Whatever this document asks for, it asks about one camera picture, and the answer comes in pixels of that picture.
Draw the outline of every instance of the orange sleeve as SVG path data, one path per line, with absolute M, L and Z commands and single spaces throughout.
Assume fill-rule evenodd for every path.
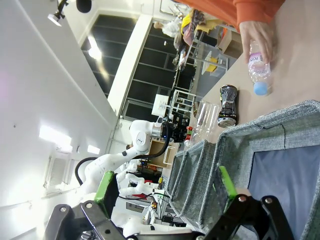
M 267 23 L 263 0 L 233 0 L 236 7 L 237 25 L 246 21 Z

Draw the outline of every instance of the table surface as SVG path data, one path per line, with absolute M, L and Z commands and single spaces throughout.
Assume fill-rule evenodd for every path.
M 241 55 L 203 100 L 220 106 L 220 88 L 226 84 L 235 86 L 239 90 L 238 124 L 305 100 L 320 101 L 319 9 L 319 0 L 287 0 L 277 12 L 271 94 L 254 94 L 248 67 Z M 216 143 L 223 130 L 216 126 L 208 140 Z

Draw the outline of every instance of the gray felt box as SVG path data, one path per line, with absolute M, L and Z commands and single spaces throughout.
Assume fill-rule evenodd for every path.
M 168 191 L 177 216 L 207 232 L 219 217 L 213 190 L 213 172 L 225 166 L 238 188 L 248 188 L 255 152 L 320 145 L 320 102 L 308 100 L 226 129 L 215 145 L 202 141 L 173 163 Z M 198 161 L 194 155 L 201 155 Z M 300 239 L 320 239 L 320 174 L 316 181 L 309 218 Z M 257 239 L 240 227 L 236 239 Z

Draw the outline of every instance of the orange sweater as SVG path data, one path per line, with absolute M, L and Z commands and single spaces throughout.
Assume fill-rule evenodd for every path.
M 269 23 L 285 0 L 178 0 L 239 30 L 246 21 Z

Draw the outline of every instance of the ceiling light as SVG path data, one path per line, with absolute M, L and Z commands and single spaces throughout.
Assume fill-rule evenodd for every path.
M 89 145 L 88 146 L 88 153 L 92 153 L 92 154 L 99 154 L 100 153 L 100 148 L 97 148 L 95 146 Z
M 98 47 L 92 47 L 88 51 L 90 57 L 96 60 L 100 60 L 102 58 L 102 53 Z

